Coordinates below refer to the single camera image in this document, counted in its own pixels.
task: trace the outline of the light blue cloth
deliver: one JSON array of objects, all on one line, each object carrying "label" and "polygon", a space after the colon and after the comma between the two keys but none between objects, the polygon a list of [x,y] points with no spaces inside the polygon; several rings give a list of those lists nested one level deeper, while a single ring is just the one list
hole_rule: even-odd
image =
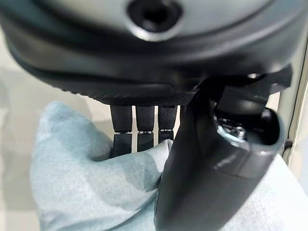
[{"label": "light blue cloth", "polygon": [[[49,104],[31,167],[41,230],[155,231],[154,200],[171,145],[109,159],[105,134],[64,104]],[[307,220],[308,198],[278,156],[222,231],[308,231]]]}]

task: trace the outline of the textured rubber surface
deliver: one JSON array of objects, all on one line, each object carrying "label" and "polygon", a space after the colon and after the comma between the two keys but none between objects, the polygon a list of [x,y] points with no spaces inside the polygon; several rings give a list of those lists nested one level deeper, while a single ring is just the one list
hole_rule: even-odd
[{"label": "textured rubber surface", "polygon": [[111,158],[131,153],[132,134],[115,134]]},{"label": "textured rubber surface", "polygon": [[110,110],[115,132],[131,132],[133,123],[131,106],[111,106]]},{"label": "textured rubber surface", "polygon": [[174,132],[173,131],[159,131],[158,132],[158,143],[161,143],[164,140],[174,140]]},{"label": "textured rubber surface", "polygon": [[177,118],[178,107],[158,107],[159,129],[173,129]]},{"label": "textured rubber surface", "polygon": [[136,107],[138,131],[153,131],[155,107]]},{"label": "textured rubber surface", "polygon": [[137,151],[143,152],[154,147],[154,134],[138,134]]}]

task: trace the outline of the robotic hand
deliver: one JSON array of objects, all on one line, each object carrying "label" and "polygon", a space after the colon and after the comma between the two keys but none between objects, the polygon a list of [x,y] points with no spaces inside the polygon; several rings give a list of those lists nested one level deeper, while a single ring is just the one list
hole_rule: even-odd
[{"label": "robotic hand", "polygon": [[[144,152],[110,158],[112,141],[87,118],[62,103],[49,104],[39,123],[31,166],[40,229],[155,231],[155,199],[171,145],[168,140]],[[308,198],[276,156],[256,190],[220,231],[306,231],[307,216]]]},{"label": "robotic hand", "polygon": [[112,157],[130,153],[133,105],[140,150],[153,146],[153,106],[162,141],[173,138],[180,105],[155,228],[216,231],[282,149],[282,123],[265,106],[291,84],[307,8],[306,0],[0,0],[0,23],[25,70],[111,105]]}]

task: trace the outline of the black plastic housing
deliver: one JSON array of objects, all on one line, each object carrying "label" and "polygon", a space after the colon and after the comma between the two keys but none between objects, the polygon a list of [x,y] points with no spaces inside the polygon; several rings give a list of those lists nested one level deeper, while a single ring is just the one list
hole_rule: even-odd
[{"label": "black plastic housing", "polygon": [[157,43],[86,29],[32,0],[0,0],[0,23],[16,60],[53,86],[114,105],[187,105],[207,77],[283,69],[307,4],[275,0],[229,27]]}]

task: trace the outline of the black rubber pad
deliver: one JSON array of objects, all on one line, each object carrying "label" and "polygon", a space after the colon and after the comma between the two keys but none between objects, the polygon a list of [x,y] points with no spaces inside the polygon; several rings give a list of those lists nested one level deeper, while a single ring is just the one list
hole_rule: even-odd
[{"label": "black rubber pad", "polygon": [[131,153],[132,134],[115,134],[111,158]]},{"label": "black rubber pad", "polygon": [[131,132],[133,112],[131,106],[110,106],[115,132]]},{"label": "black rubber pad", "polygon": [[153,131],[155,107],[136,106],[136,120],[138,131]]},{"label": "black rubber pad", "polygon": [[137,151],[143,152],[154,146],[154,134],[138,134],[138,146]]},{"label": "black rubber pad", "polygon": [[173,131],[159,131],[158,132],[158,143],[161,143],[164,140],[174,140]]},{"label": "black rubber pad", "polygon": [[158,107],[158,127],[159,129],[173,129],[177,118],[177,106]]}]

